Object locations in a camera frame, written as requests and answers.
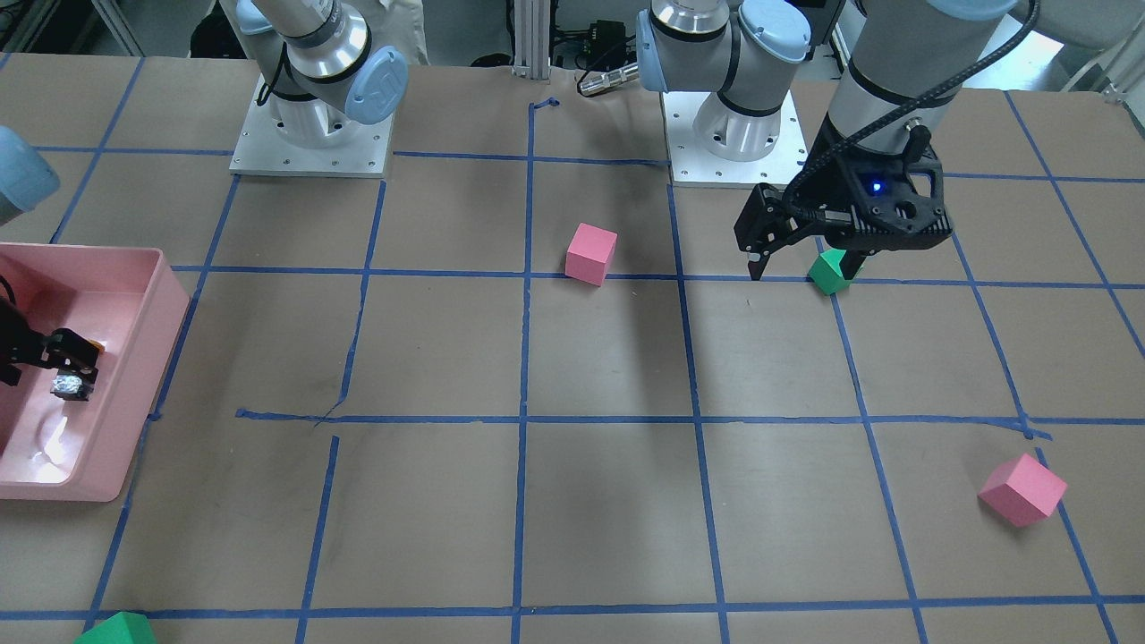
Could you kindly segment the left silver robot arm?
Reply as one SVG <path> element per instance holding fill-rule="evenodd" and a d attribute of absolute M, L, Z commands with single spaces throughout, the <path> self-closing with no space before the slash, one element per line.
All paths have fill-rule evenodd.
<path fill-rule="evenodd" d="M 752 280 L 769 257 L 818 236 L 838 249 L 842 278 L 867 257 L 924 251 L 954 231 L 931 140 L 963 83 L 1022 42 L 1041 16 L 988 50 L 1013 1 L 872 1 L 834 102 L 802 171 L 784 188 L 758 183 L 734 223 Z M 635 53 L 647 91 L 698 91 L 698 136 L 735 162 L 769 152 L 810 21 L 785 1 L 653 1 L 639 13 Z"/>

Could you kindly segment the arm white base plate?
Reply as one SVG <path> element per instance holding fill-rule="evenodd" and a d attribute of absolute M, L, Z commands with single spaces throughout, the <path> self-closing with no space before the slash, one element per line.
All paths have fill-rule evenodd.
<path fill-rule="evenodd" d="M 384 179 L 392 150 L 395 115 L 380 123 L 352 121 L 319 99 L 256 99 L 258 78 L 229 171 L 237 175 L 279 178 Z"/>
<path fill-rule="evenodd" d="M 662 95 L 664 133 L 676 187 L 784 187 L 804 167 L 807 144 L 791 94 L 776 113 L 736 113 L 704 91 Z"/>

